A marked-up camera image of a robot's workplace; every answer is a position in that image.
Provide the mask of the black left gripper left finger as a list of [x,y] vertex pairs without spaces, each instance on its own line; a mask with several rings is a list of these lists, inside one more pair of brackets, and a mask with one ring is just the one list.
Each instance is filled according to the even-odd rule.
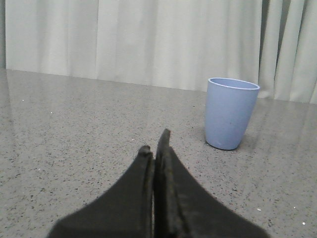
[[142,146],[119,180],[102,196],[58,220],[50,238],[152,237],[153,153]]

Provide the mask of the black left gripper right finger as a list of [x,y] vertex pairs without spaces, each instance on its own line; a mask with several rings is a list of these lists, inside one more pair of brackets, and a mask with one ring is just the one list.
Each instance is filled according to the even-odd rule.
[[169,144],[158,141],[154,176],[155,237],[267,238],[269,234],[211,196],[189,173]]

